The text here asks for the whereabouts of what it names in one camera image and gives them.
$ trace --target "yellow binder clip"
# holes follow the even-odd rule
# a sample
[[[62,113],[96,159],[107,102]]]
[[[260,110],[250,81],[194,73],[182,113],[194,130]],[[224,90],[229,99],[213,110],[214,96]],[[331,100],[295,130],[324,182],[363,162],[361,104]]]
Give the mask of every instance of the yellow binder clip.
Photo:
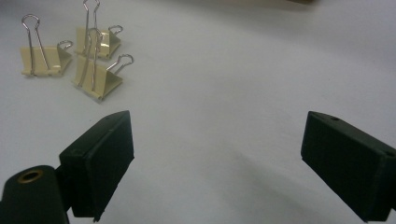
[[[25,23],[25,20],[28,18],[36,19],[35,35],[37,36],[39,47],[32,46],[30,29]],[[64,40],[59,42],[57,46],[43,47],[40,35],[38,34],[40,19],[33,14],[27,14],[22,18],[21,22],[27,30],[29,39],[29,47],[21,48],[23,62],[21,73],[27,76],[61,76],[66,66],[72,60],[72,55],[66,52],[66,50],[73,46],[73,42]]]
[[[92,31],[96,32],[95,45],[92,44]],[[122,78],[117,76],[118,72],[126,65],[134,62],[134,58],[131,55],[122,54],[119,56],[117,61],[111,64],[108,68],[96,64],[100,41],[102,40],[102,38],[102,33],[98,29],[91,28],[89,30],[88,39],[90,44],[88,46],[87,55],[86,57],[78,55],[77,73],[75,79],[73,80],[73,83],[75,85],[81,87],[90,96],[98,100],[103,100],[106,95],[108,95],[111,91],[113,91],[122,83]],[[91,48],[94,48],[93,61],[90,60],[89,57],[89,55],[91,55]],[[120,68],[117,69],[116,72],[111,72],[110,70],[113,69],[117,64],[119,64],[121,58],[124,57],[131,59],[131,61],[120,66]]]
[[[85,10],[87,11],[85,29],[82,27],[78,27],[76,30],[77,47],[76,47],[75,53],[80,54],[80,55],[86,55],[87,44],[88,44],[88,31],[89,31],[88,26],[89,26],[90,11],[86,4],[87,1],[88,0],[83,1],[83,5],[85,7]],[[100,6],[100,2],[99,2],[99,0],[95,0],[95,2],[96,2],[96,7],[93,11],[93,18],[94,18],[94,26],[93,27],[95,29],[97,29],[98,27],[97,27],[96,11]],[[113,25],[113,26],[108,27],[107,30],[100,30],[103,38],[101,41],[100,50],[98,52],[99,58],[103,58],[103,59],[111,58],[114,51],[116,51],[116,49],[120,46],[121,41],[117,37],[117,34],[119,34],[122,31],[123,31],[123,28],[120,25]]]

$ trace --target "silver wire handle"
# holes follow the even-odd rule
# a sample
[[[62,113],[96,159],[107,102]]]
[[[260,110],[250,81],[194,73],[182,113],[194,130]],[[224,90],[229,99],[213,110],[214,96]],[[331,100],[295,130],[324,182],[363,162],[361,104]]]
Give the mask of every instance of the silver wire handle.
[[[32,36],[30,35],[30,29],[29,27],[27,27],[25,20],[29,17],[33,17],[37,20],[37,23],[35,24],[35,35],[37,36],[38,39],[38,43],[40,45],[40,50],[41,50],[41,54],[43,55],[43,59],[44,59],[44,63],[46,64],[47,70],[49,70],[49,65],[47,63],[47,58],[46,58],[46,54],[44,53],[44,49],[43,49],[43,45],[41,44],[41,39],[40,39],[40,35],[38,34],[38,26],[40,25],[40,19],[33,15],[33,14],[27,14],[26,16],[24,16],[22,18],[22,25],[26,28],[27,30],[27,37],[29,38],[29,49],[30,49],[30,62],[31,62],[31,70],[30,70],[30,75],[34,75],[35,74],[35,62],[34,62],[34,54],[33,54],[33,46],[32,46]]]
[[[95,45],[95,53],[93,56],[93,73],[92,73],[92,91],[94,91],[95,90],[95,77],[96,77],[96,59],[97,59],[98,51],[100,51],[100,46],[101,46],[101,42],[103,39],[102,33],[97,28],[91,28],[88,31],[88,38],[90,40],[90,45],[88,47],[88,52],[87,52],[87,55],[85,58],[85,64],[84,64],[84,70],[82,72],[82,77],[81,77],[81,80],[79,81],[78,85],[82,86],[82,82],[84,81],[85,76],[87,74],[88,62],[90,60],[90,53],[91,53],[91,46],[92,46],[92,38],[91,38],[92,31],[96,32],[96,45]]]
[[[86,19],[86,22],[85,22],[85,39],[84,39],[84,49],[83,49],[83,51],[82,52],[85,52],[86,51],[86,46],[87,46],[87,44],[88,44],[88,25],[89,25],[89,21],[90,21],[90,10],[88,9],[88,6],[87,6],[87,1],[88,0],[83,0],[83,2],[82,2],[82,4],[84,5],[84,7],[85,7],[85,10],[87,11],[87,19]],[[95,29],[97,29],[98,28],[98,24],[97,24],[97,20],[96,20],[96,11],[98,10],[98,8],[99,8],[99,6],[100,6],[100,2],[99,2],[99,0],[95,0],[95,2],[96,2],[96,7],[95,7],[95,9],[93,10],[93,18],[94,18],[94,28]]]
[[[134,57],[132,57],[131,54],[121,54],[121,55],[119,56],[119,58],[117,59],[117,61],[114,62],[113,64],[111,64],[111,65],[107,68],[107,71],[110,71],[110,70],[111,70],[112,68],[114,68],[117,64],[119,64],[119,63],[121,62],[121,58],[130,58],[131,61],[128,62],[128,63],[124,63],[123,65],[121,65],[121,66],[119,67],[119,69],[116,70],[116,72],[114,73],[114,75],[118,74],[119,71],[121,71],[122,68],[124,68],[125,66],[127,66],[127,65],[129,65],[129,64],[132,64],[132,63],[134,62]]]
[[[61,45],[67,44],[66,46],[63,47],[64,50],[70,49],[73,46],[73,41],[71,40],[63,40],[58,43],[58,48],[62,48]]]
[[[110,27],[108,27],[108,31],[111,31],[111,30],[113,30],[113,29],[115,29],[115,28],[119,28],[119,29],[116,30],[115,32],[113,32],[114,35],[117,35],[118,33],[121,33],[121,32],[123,31],[123,27],[120,26],[120,25],[113,25],[113,26],[110,26]]]

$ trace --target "white table surface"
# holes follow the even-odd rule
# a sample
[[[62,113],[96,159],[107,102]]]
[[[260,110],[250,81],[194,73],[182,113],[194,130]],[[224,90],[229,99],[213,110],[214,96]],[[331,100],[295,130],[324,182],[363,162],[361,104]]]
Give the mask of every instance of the white table surface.
[[[362,223],[301,143],[314,110],[396,147],[395,11],[394,0],[103,0],[99,27],[122,25],[116,55],[135,63],[98,104],[71,83],[76,57],[60,78],[21,75],[21,18],[41,19],[44,46],[75,40],[82,1],[0,0],[0,190],[130,110],[135,159],[100,223]]]

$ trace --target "dark object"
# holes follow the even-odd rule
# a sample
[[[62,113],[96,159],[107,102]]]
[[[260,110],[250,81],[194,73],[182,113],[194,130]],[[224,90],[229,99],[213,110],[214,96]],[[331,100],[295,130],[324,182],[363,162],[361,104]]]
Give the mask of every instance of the dark object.
[[[396,207],[396,150],[371,135],[309,112],[301,154],[363,221],[386,221]]]
[[[37,166],[12,176],[0,202],[0,223],[68,223],[105,211],[122,176],[134,159],[129,111],[109,115],[60,155],[61,166]]]

